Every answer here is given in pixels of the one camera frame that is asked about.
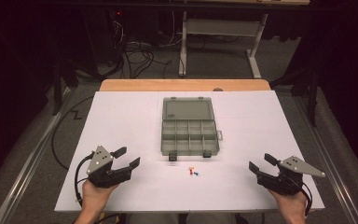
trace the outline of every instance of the human hand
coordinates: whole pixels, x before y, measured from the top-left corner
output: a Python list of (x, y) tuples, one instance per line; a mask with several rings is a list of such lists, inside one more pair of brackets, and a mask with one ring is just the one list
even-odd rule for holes
[(82, 209), (75, 223), (94, 223), (95, 219), (101, 214), (106, 206), (110, 194), (115, 188), (117, 188), (117, 186), (118, 185), (114, 185), (108, 189), (102, 189), (95, 187), (91, 182), (86, 180), (83, 183)]
[(268, 191), (275, 198), (279, 211), (287, 224), (305, 224), (307, 198), (302, 192), (295, 195), (281, 195), (271, 189)]

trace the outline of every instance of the person's right hand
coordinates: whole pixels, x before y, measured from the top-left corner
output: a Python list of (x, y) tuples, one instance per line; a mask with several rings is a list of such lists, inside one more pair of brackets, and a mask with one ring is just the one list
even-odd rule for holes
[(281, 195), (273, 190), (268, 189), (269, 193), (274, 196), (279, 211), (287, 224), (304, 224), (305, 207), (307, 198), (302, 192), (295, 195)]

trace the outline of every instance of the gray storage box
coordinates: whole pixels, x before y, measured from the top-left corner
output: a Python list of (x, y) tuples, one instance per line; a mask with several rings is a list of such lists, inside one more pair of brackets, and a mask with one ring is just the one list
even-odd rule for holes
[(161, 152), (176, 161), (177, 156), (210, 158), (219, 151), (211, 98), (164, 98)]

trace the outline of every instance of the white tabletop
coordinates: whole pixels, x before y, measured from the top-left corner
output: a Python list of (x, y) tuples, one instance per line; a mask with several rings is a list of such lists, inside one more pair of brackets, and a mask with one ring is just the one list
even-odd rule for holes
[[(162, 101), (171, 96), (212, 98), (217, 130), (224, 137), (217, 156), (168, 161), (161, 155)], [(274, 199), (257, 185), (249, 161), (277, 175), (278, 168), (264, 161), (265, 153), (278, 160), (292, 155), (303, 159), (275, 91), (100, 91), (93, 99), (55, 211), (81, 209), (74, 190), (75, 170), (97, 146), (109, 152), (127, 147), (112, 169), (141, 157), (131, 180), (115, 189), (105, 207), (116, 212), (274, 210)], [(87, 177), (88, 166), (88, 162), (83, 165), (79, 179)], [(190, 175), (190, 166), (200, 175)], [(304, 175), (304, 182), (312, 192), (312, 209), (324, 208), (312, 178)]]

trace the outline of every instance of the dark background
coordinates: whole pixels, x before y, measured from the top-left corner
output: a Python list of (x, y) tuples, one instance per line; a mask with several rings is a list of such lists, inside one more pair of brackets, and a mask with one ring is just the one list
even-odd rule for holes
[[(339, 11), (313, 16), (271, 14), (263, 38), (278, 35), (285, 41), (302, 36), (288, 73), (307, 66), (315, 57), (314, 52), (322, 49), (325, 60), (321, 61), (319, 84), (358, 157), (358, 1), (330, 0), (321, 6)], [(86, 25), (100, 20), (99, 30), (108, 33), (106, 21), (94, 17), (104, 13), (103, 9), (98, 10), (100, 13), (43, 8), (32, 1), (0, 1), (0, 166), (28, 123), (46, 104), (45, 91), (52, 83), (58, 56), (74, 59), (92, 70), (100, 63), (97, 55), (103, 48), (92, 44)], [(121, 19), (126, 20), (123, 24), (130, 26), (131, 34), (152, 44), (159, 41), (158, 30), (167, 34), (172, 31), (167, 22), (172, 15), (169, 12), (124, 15)], [(180, 27), (181, 16), (176, 16)], [(215, 13), (199, 16), (227, 17)]]

